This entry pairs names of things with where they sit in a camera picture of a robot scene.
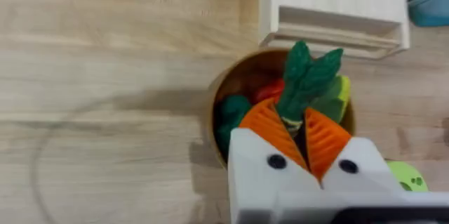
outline round wooden container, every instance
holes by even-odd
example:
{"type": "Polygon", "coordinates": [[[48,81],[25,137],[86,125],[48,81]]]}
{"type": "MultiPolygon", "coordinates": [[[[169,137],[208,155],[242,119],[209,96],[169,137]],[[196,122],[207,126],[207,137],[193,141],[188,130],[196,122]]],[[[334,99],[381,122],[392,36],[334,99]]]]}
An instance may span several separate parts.
{"type": "MultiPolygon", "coordinates": [[[[282,77],[288,50],[282,48],[267,48],[247,55],[223,72],[209,87],[210,98],[207,104],[206,137],[217,155],[218,160],[227,167],[218,148],[214,129],[214,106],[230,94],[252,96],[260,87],[274,79],[282,77]]],[[[351,135],[355,131],[354,112],[351,101],[340,123],[351,135]]]]}

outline wooden table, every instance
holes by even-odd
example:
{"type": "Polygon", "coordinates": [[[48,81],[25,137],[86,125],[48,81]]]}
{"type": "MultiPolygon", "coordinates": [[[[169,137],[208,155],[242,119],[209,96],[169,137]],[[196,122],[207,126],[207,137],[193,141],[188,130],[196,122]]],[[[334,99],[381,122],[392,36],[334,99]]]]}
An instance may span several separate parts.
{"type": "MultiPolygon", "coordinates": [[[[228,223],[209,83],[257,49],[257,0],[0,0],[2,223],[228,223]]],[[[358,134],[449,190],[449,29],[344,59],[358,134]]]]}

